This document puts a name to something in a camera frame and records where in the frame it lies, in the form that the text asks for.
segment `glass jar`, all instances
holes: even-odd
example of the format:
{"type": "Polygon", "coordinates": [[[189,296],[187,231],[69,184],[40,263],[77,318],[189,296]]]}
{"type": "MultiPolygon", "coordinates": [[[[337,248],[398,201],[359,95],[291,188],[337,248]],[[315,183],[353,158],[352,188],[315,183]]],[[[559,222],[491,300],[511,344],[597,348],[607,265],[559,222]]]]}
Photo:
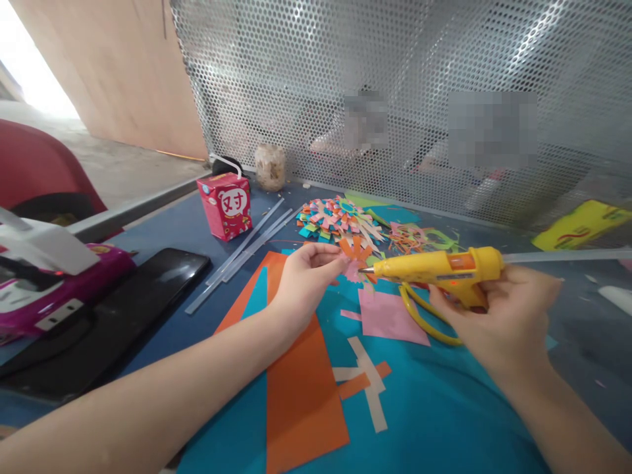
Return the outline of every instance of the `glass jar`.
{"type": "Polygon", "coordinates": [[[285,183],[285,150],[277,145],[261,144],[255,150],[257,182],[265,191],[281,191],[285,183]]]}

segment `hand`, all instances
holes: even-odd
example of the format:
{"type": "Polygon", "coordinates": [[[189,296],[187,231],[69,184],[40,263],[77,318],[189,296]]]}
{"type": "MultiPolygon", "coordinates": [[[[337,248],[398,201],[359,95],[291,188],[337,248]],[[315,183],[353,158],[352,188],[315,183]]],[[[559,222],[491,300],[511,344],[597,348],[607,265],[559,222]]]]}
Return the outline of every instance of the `hand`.
{"type": "Polygon", "coordinates": [[[304,245],[288,257],[278,291],[270,307],[286,315],[303,332],[327,286],[347,269],[349,259],[340,247],[304,245]]]}
{"type": "Polygon", "coordinates": [[[431,286],[430,303],[492,378],[506,377],[548,364],[546,310],[561,286],[553,276],[508,265],[499,280],[481,283],[487,314],[457,308],[436,286],[431,286]]]}

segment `yellow hot glue gun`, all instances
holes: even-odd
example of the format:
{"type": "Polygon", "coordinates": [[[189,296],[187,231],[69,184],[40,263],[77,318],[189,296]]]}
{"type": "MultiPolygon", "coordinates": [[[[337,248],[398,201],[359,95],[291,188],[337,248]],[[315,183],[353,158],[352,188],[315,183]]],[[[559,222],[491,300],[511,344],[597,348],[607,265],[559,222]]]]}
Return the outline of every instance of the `yellow hot glue gun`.
{"type": "Polygon", "coordinates": [[[470,247],[467,252],[446,253],[436,251],[403,255],[376,262],[372,267],[360,269],[362,273],[374,273],[376,277],[401,281],[400,293],[408,312],[417,324],[435,339],[452,346],[460,346],[461,340],[446,336],[430,326],[410,301],[409,295],[429,313],[447,323],[437,310],[423,301],[409,282],[436,285],[455,295],[461,305],[487,308],[487,298],[479,287],[486,280],[497,280],[505,264],[500,252],[493,247],[470,247]]]}

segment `floor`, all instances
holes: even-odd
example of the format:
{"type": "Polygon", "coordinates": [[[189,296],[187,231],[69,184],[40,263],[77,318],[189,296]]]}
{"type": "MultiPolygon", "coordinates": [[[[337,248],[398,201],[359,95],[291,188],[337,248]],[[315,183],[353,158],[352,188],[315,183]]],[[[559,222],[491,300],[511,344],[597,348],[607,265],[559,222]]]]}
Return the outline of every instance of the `floor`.
{"type": "Polygon", "coordinates": [[[64,143],[110,209],[204,172],[195,161],[94,138],[81,120],[52,117],[25,103],[0,100],[0,119],[38,128],[64,143]]]}

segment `yellow package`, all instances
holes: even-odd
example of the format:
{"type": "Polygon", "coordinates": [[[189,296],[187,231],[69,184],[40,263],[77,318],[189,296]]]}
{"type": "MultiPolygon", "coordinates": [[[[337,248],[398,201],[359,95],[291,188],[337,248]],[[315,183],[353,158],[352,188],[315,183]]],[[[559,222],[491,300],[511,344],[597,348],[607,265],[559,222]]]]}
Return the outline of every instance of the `yellow package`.
{"type": "Polygon", "coordinates": [[[545,251],[572,250],[632,219],[632,211],[586,201],[531,240],[545,251]]]}

